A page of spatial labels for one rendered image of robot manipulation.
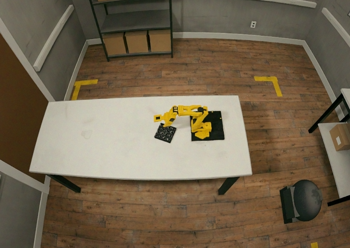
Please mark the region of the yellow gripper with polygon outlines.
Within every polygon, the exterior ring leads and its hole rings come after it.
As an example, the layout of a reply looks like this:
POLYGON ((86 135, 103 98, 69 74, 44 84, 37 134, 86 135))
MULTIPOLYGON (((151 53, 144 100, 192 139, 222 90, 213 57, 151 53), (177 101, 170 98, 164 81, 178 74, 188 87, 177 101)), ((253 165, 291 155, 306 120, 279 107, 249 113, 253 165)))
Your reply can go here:
POLYGON ((163 116, 161 116, 161 115, 154 115, 154 122, 159 122, 161 120, 165 121, 165 124, 163 125, 163 127, 170 126, 173 123, 173 122, 168 121, 168 112, 164 113, 163 116))

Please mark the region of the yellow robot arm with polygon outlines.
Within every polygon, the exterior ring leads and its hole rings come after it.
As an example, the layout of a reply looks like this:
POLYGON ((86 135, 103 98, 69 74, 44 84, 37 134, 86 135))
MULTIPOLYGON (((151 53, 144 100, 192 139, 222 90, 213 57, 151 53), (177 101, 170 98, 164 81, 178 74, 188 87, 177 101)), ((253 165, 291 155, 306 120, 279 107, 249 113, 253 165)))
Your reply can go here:
POLYGON ((174 122, 176 115, 180 116, 193 116, 191 120, 191 130, 192 132, 198 131, 195 136, 204 139, 209 137, 209 131, 211 130, 210 122, 202 123, 203 119, 208 115, 207 106, 201 105, 174 105, 168 112, 168 121, 174 122), (197 109, 198 112, 192 110, 197 109))

